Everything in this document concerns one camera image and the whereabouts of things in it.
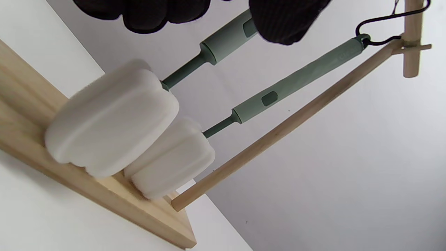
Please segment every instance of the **wooden dowel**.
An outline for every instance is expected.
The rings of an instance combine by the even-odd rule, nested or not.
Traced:
[[[424,0],[406,0],[405,11],[423,8]],[[421,27],[423,13],[404,17],[404,47],[414,47],[421,44]],[[413,78],[418,76],[420,68],[420,51],[412,50],[404,53],[403,76]]]
[[[392,52],[392,55],[402,54],[410,51],[421,51],[421,50],[430,50],[432,49],[432,45],[421,45],[421,46],[415,46],[415,47],[409,47],[409,48],[399,48]]]
[[[361,80],[364,76],[369,74],[377,68],[382,62],[388,59],[395,49],[402,47],[401,40],[390,42],[372,57],[367,59],[364,63],[350,72],[347,76],[335,83],[332,87],[327,89],[324,93],[316,97],[313,101],[305,105],[302,109],[291,115],[273,130],[268,132],[265,136],[258,139],[245,150],[230,159],[217,170],[206,176],[204,179],[197,182],[184,193],[171,201],[173,208],[180,211],[187,205],[198,199],[201,195],[206,193],[209,189],[214,187],[220,181],[227,178],[229,175],[239,170],[246,163],[254,159],[256,156],[264,152],[277,141],[291,133],[294,129],[300,126],[307,119],[315,115],[318,111],[328,105],[336,97],[344,93],[356,82]]]

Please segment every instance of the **s-hook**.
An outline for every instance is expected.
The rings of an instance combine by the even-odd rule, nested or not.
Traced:
[[[405,16],[410,16],[410,15],[415,15],[415,14],[419,14],[425,10],[427,10],[427,8],[429,8],[430,6],[430,0],[426,0],[427,4],[424,8],[421,8],[419,10],[414,10],[414,11],[409,11],[409,12],[405,12],[405,13],[400,13],[400,14],[395,14],[395,10],[396,10],[396,4],[398,4],[398,1],[395,1],[395,8],[392,12],[392,15],[390,16],[384,16],[384,17],[376,17],[376,18],[372,18],[372,19],[368,19],[365,20],[363,22],[361,22],[357,27],[356,27],[356,35],[359,36],[361,34],[360,29],[364,24],[368,24],[368,23],[373,23],[373,22],[378,22],[378,21],[383,21],[383,20],[389,20],[389,19],[393,19],[393,18],[398,18],[398,17],[405,17]],[[373,42],[371,40],[365,40],[364,43],[366,43],[367,45],[372,45],[372,46],[380,46],[380,45],[385,45],[388,42],[390,42],[391,40],[398,40],[401,39],[401,36],[392,36],[384,41],[381,42]]]

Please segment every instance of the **wooden rack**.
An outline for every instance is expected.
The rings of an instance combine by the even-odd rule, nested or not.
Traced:
[[[406,0],[406,11],[420,9],[423,0]],[[148,201],[121,173],[105,179],[89,176],[83,168],[55,162],[46,151],[43,135],[67,98],[0,41],[0,149],[108,210],[180,248],[196,244],[187,205],[240,169],[274,143],[344,93],[390,56],[404,54],[404,77],[418,75],[422,14],[405,18],[402,40],[395,40],[367,59],[309,104],[283,121],[190,189]]]
[[[405,11],[413,11],[423,8],[424,0],[406,0]],[[291,115],[276,128],[269,131],[265,136],[248,146],[234,158],[223,164],[214,172],[197,182],[188,190],[172,200],[172,206],[180,211],[194,200],[205,194],[229,175],[239,170],[242,166],[263,153],[277,141],[291,133],[307,119],[328,105],[331,101],[343,94],[346,90],[360,81],[363,77],[384,63],[390,56],[404,53],[404,72],[406,78],[418,76],[420,67],[420,51],[427,50],[432,45],[421,46],[421,26],[423,14],[405,17],[405,32],[401,40],[394,40],[367,59],[363,64],[351,71],[347,76],[335,83],[324,93],[316,97],[302,109]]]

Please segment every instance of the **black knit glove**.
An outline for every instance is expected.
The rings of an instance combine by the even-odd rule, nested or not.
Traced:
[[[169,21],[181,24],[202,17],[211,0],[74,0],[86,14],[104,20],[123,16],[132,32],[161,30]],[[305,35],[330,0],[249,0],[260,35],[274,43],[290,45]]]

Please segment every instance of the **wooden shelf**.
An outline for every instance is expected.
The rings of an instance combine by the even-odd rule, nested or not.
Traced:
[[[170,205],[176,194],[148,201],[120,173],[95,179],[51,158],[43,135],[67,98],[2,41],[0,90],[0,149],[180,248],[196,245],[186,212]]]

